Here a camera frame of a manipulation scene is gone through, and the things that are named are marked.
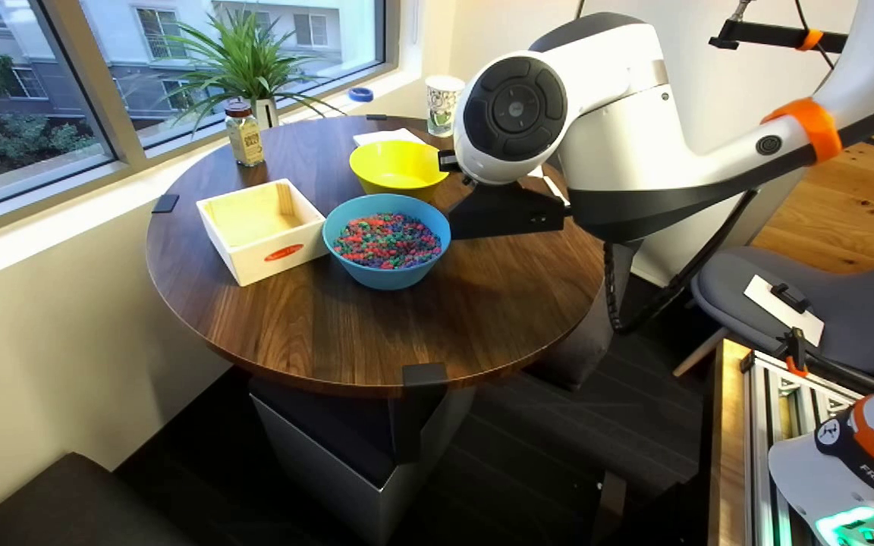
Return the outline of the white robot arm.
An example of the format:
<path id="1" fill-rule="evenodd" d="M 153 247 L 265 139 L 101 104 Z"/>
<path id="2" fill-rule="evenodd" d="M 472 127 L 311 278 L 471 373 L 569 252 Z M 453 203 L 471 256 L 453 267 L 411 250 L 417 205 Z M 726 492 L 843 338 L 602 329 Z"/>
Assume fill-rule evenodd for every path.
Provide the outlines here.
<path id="1" fill-rule="evenodd" d="M 558 162 L 574 222 L 602 244 L 643 241 L 869 137 L 874 0 L 854 2 L 813 95 L 709 151 L 685 139 L 659 29 L 619 13 L 591 13 L 488 61 L 456 112 L 456 162 L 471 178 L 508 186 Z"/>

